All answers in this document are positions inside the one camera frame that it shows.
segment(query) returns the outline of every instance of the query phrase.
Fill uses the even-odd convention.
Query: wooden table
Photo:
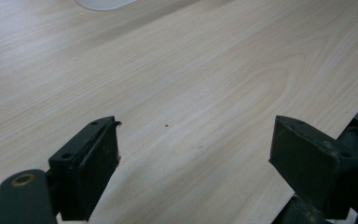
[[[337,137],[358,110],[358,1],[0,1],[0,183],[114,115],[90,223],[270,223],[276,115]]]

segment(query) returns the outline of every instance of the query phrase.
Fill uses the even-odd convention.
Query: white object
[[[118,7],[124,7],[136,0],[75,0],[79,5],[85,8],[106,11],[113,10]]]

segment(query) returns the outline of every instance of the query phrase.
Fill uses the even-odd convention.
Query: black plastic part
[[[119,124],[114,117],[94,120],[48,160],[54,212],[63,220],[89,220],[118,166]]]
[[[0,224],[13,223],[57,223],[43,171],[24,171],[1,184]]]
[[[331,224],[324,220],[319,211],[304,203],[296,195],[283,208],[272,224]]]
[[[350,207],[358,213],[358,120],[334,140],[303,121],[278,116],[270,162],[309,205],[308,212],[316,209],[329,219],[346,218]],[[301,212],[286,209],[281,216]],[[275,223],[313,223],[281,220],[286,221]]]

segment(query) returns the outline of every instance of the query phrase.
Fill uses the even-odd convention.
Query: light wood grain surface
[[[358,1],[0,1],[0,183],[123,122],[90,223],[270,223],[275,116],[337,137],[357,110]]]

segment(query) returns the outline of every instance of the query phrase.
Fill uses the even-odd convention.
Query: screw hole
[[[72,154],[71,153],[65,153],[61,156],[61,158],[63,158],[64,160],[68,160],[72,158]]]
[[[29,183],[31,183],[34,180],[33,174],[25,174],[17,176],[13,181],[11,181],[11,186],[13,187],[22,187]]]

